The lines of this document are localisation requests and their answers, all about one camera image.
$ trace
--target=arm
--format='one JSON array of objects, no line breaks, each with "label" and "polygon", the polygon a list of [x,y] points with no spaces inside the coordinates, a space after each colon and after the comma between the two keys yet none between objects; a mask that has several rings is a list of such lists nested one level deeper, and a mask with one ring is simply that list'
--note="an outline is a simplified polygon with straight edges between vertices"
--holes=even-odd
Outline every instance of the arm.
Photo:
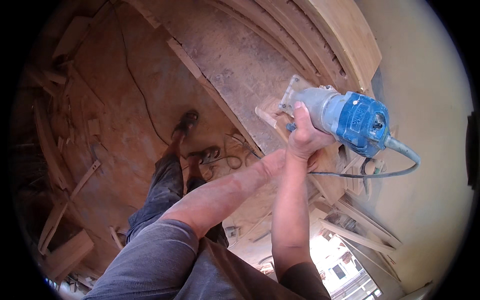
[{"label": "arm", "polygon": [[206,183],[175,203],[160,219],[182,221],[200,239],[276,176],[283,167],[284,157],[285,150],[277,150],[244,170]]},{"label": "arm", "polygon": [[288,140],[285,169],[274,203],[272,220],[272,255],[278,280],[290,267],[311,262],[310,222],[305,179],[308,160],[316,150],[332,144],[333,136],[315,129],[307,108],[295,104],[297,129]]}]

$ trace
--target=curved wood piece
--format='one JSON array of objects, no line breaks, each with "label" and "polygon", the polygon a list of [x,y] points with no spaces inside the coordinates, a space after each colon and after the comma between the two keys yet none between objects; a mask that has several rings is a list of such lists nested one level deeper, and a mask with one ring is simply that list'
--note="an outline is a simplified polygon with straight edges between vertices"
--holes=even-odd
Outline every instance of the curved wood piece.
[{"label": "curved wood piece", "polygon": [[295,39],[320,73],[322,85],[346,91],[347,80],[335,54],[304,12],[292,1],[255,0]]},{"label": "curved wood piece", "polygon": [[322,33],[348,79],[347,88],[368,93],[382,59],[372,30],[353,0],[294,0]]}]

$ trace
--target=wall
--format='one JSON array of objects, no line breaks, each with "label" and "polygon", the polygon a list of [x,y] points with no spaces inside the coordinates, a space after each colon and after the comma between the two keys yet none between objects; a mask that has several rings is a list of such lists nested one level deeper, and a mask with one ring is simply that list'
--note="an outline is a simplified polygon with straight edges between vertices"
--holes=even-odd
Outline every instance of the wall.
[{"label": "wall", "polygon": [[[384,103],[398,138],[422,158],[412,174],[383,179],[360,203],[403,242],[390,255],[410,293],[439,282],[464,234],[473,191],[467,186],[465,133],[471,95],[447,31],[421,0],[356,1],[377,38]],[[388,171],[411,166],[386,151]]]}]

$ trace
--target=dusty floor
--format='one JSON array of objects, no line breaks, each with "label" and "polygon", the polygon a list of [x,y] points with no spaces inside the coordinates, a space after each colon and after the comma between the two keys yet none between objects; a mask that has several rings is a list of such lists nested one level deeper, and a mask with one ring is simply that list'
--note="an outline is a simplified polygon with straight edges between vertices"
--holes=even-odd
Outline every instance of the dusty floor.
[{"label": "dusty floor", "polygon": [[[144,97],[127,69],[120,26],[128,64]],[[197,128],[184,142],[183,156],[213,144],[222,147],[224,156],[225,142],[227,154],[240,157],[242,168],[256,161],[248,150],[225,136],[235,132],[234,126],[168,47],[169,38],[165,29],[154,29],[129,5],[117,8],[117,15],[110,11],[89,33],[74,58],[74,68],[84,82],[73,79],[64,102],[52,103],[54,136],[67,139],[68,119],[74,129],[74,144],[70,142],[62,151],[74,180],[78,182],[94,162],[91,148],[102,162],[65,215],[85,228],[95,243],[94,250],[82,261],[81,270],[101,274],[119,252],[108,226],[128,229],[127,218],[142,207],[154,164],[170,143],[171,132],[186,110],[197,109],[200,118]],[[88,134],[86,122],[90,119],[100,121],[98,137]],[[239,164],[237,159],[230,163],[234,167]],[[202,170],[206,178],[211,178],[213,172],[211,180],[233,171],[225,159],[202,166]],[[225,221],[225,227],[235,225],[240,227],[240,234],[247,232],[268,214],[274,196],[274,185],[263,187]],[[257,264],[271,254],[270,238],[252,244],[254,247],[247,245],[269,229],[267,217],[232,251]]]}]

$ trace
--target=fingers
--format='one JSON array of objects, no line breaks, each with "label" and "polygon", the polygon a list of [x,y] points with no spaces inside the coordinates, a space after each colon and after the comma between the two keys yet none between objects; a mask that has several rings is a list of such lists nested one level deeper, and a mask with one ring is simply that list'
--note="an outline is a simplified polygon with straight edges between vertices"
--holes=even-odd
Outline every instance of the fingers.
[{"label": "fingers", "polygon": [[295,110],[293,111],[293,116],[295,117],[295,124],[297,128],[309,128],[313,127],[312,120],[310,119],[310,114],[308,109],[305,106],[305,103],[301,101],[295,102]]}]

